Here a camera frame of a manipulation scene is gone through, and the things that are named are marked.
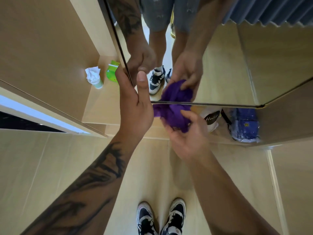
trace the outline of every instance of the person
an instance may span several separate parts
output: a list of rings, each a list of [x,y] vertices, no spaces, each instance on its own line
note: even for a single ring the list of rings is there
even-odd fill
[[[203,74],[202,57],[213,33],[234,0],[108,0],[126,40],[131,57],[131,75],[138,71],[152,75],[150,95],[156,94],[165,79],[166,89],[186,79],[181,90],[192,88],[195,99]],[[165,33],[174,9],[175,41],[172,65],[166,74],[162,65],[166,51]],[[149,27],[149,43],[143,34],[141,12]]]
[[[153,122],[147,75],[143,71],[138,73],[138,93],[121,67],[116,70],[116,78],[120,88],[119,131],[99,157],[29,225],[23,235],[103,235],[131,155]],[[211,233],[278,235],[244,198],[212,154],[205,120],[191,111],[181,113],[192,122],[187,134],[162,122],[173,150],[190,170]],[[174,200],[162,235],[180,235],[185,219],[184,201]],[[139,235],[156,234],[147,203],[138,206],[137,227]]]

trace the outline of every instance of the black and white sneaker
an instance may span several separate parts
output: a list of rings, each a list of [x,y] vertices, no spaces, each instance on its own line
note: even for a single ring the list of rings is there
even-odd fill
[[[152,209],[145,201],[141,202],[137,208],[137,228],[139,235],[157,235]]]
[[[182,226],[186,217],[186,204],[183,199],[176,198],[171,206],[164,228],[160,235],[182,235]]]
[[[159,71],[154,69],[152,71],[152,76],[150,78],[150,84],[149,84],[149,94],[155,95],[159,91],[162,81],[165,77],[165,69],[163,67],[163,71]]]
[[[166,87],[166,85],[168,84],[168,82],[170,81],[172,77],[172,69],[170,68],[170,70],[168,71],[166,77],[165,77],[165,83],[164,83],[164,88]]]

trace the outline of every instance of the white tissue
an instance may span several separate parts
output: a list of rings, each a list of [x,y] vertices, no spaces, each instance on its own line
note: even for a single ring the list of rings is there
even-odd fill
[[[100,81],[100,68],[98,66],[93,68],[86,68],[85,71],[87,73],[87,80],[89,83],[95,84]]]

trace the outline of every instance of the mirror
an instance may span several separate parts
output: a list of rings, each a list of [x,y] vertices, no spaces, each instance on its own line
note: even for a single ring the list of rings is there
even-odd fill
[[[147,73],[152,102],[255,108],[312,80],[309,3],[106,0],[128,73],[134,84],[139,70]],[[173,87],[161,98],[182,79],[191,99],[175,98]]]

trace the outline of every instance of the green package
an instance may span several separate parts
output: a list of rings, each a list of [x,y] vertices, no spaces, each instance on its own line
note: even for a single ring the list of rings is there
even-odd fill
[[[106,71],[106,77],[113,82],[117,82],[116,77],[115,77],[115,71],[118,66],[119,66],[119,63],[112,60],[111,64],[109,64],[108,70]]]

